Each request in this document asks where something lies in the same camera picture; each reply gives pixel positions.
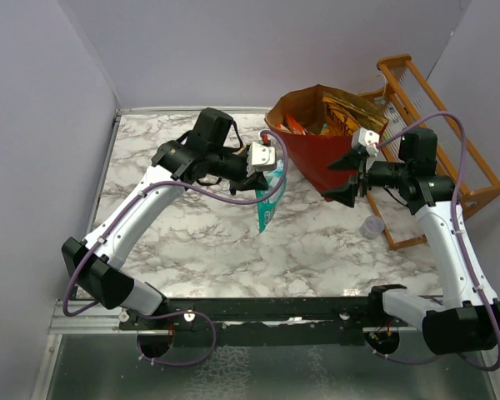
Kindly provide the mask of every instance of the white wall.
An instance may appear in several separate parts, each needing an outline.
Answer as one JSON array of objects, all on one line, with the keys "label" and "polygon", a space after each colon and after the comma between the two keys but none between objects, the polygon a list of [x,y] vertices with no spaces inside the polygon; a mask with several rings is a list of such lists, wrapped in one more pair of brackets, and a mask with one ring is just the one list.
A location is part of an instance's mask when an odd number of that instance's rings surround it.
[{"label": "white wall", "polygon": [[428,74],[469,0],[60,0],[125,108],[272,106],[315,83],[356,92],[379,58]]},{"label": "white wall", "polygon": [[[500,177],[500,0],[472,1],[429,82]],[[467,228],[500,297],[500,197]]]},{"label": "white wall", "polygon": [[30,396],[115,107],[57,1],[0,1],[0,399]]}]

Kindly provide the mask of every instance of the teal package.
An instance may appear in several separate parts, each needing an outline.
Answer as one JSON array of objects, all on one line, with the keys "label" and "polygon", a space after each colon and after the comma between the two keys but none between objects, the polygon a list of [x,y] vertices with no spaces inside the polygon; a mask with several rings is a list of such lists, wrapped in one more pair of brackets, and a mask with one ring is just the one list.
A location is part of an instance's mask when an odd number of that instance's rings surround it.
[{"label": "teal package", "polygon": [[[278,182],[280,181],[282,173],[283,173],[283,162],[282,160],[280,160],[277,162],[276,169],[271,172],[267,172],[265,175],[268,182],[268,190],[256,190],[256,198],[262,198],[263,196],[265,196],[267,193],[270,192],[271,188],[276,187],[276,185],[278,185]],[[259,202],[257,204],[259,233],[263,232],[267,227],[267,225],[273,220],[274,213],[276,212],[276,208],[278,207],[278,204],[280,203],[280,200],[282,199],[283,194],[285,193],[286,187],[287,187],[287,176],[283,181],[282,187],[280,187],[280,189],[276,193],[274,193],[273,196],[271,196],[264,202]]]}]

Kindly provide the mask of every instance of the white marble surface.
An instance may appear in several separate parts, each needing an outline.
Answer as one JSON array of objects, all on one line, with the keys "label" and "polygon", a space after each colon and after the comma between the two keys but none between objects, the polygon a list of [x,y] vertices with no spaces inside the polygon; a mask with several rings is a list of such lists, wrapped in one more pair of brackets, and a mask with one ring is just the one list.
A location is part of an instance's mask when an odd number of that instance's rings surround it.
[{"label": "white marble surface", "polygon": [[[122,117],[96,226],[137,184],[158,146],[190,130],[197,115]],[[245,142],[266,128],[262,114],[233,117]],[[233,135],[228,145],[236,144]],[[225,186],[214,192],[229,196]],[[253,198],[253,192],[243,196]],[[123,271],[171,297],[360,295],[385,283],[440,293],[429,247],[391,252],[383,235],[363,238],[359,227],[371,214],[364,199],[354,209],[323,201],[291,164],[287,191],[265,232],[258,234],[256,206],[188,192],[145,232]]]}]

